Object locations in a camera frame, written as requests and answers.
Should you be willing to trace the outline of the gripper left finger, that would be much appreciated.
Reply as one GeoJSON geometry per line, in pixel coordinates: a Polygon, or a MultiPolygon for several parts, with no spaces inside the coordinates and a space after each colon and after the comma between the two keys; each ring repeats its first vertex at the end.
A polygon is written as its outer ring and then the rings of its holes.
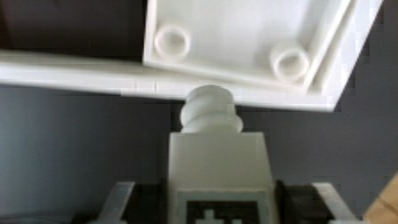
{"type": "Polygon", "coordinates": [[[116,182],[99,213],[79,213],[72,224],[166,224],[166,184],[116,182]]]}

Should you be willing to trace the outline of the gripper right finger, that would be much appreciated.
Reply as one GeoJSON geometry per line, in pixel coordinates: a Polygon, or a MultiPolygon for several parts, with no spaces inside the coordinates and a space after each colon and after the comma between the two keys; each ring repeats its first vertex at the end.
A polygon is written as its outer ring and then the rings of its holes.
{"type": "Polygon", "coordinates": [[[278,224],[362,224],[330,183],[275,182],[278,224]]]}

